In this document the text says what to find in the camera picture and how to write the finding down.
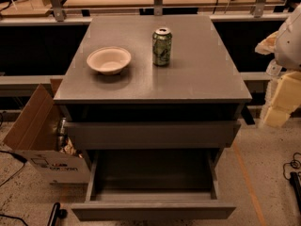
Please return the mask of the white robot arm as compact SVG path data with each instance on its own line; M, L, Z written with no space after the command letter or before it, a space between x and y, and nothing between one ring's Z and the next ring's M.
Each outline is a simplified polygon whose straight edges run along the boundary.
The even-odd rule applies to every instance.
M301 70L301 5L291 13L277 32L255 47L255 52L262 55L273 53L277 65L287 70Z

